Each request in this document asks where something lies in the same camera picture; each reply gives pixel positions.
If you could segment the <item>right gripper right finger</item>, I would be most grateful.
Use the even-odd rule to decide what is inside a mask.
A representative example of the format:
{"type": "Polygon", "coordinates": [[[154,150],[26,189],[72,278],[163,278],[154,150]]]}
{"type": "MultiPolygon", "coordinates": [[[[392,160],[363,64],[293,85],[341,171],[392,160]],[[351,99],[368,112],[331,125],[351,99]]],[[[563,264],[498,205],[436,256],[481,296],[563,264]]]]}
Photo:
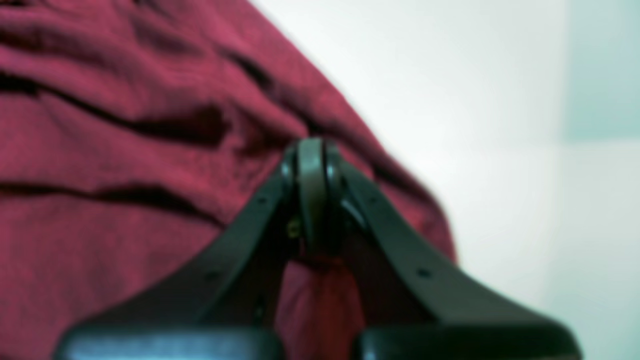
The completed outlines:
{"type": "Polygon", "coordinates": [[[340,256],[362,300],[352,360],[580,360],[561,323],[473,280],[338,148],[311,139],[311,255],[340,256]]]}

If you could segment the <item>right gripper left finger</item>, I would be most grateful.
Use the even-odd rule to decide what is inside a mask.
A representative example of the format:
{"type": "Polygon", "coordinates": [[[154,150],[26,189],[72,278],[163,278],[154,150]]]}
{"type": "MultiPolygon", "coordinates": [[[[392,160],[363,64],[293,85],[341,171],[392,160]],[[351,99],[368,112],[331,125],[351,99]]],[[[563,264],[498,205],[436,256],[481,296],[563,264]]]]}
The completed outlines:
{"type": "Polygon", "coordinates": [[[183,267],[62,335],[55,360],[284,360],[274,330],[288,261],[307,228],[299,179],[313,140],[281,164],[233,223],[183,267]]]}

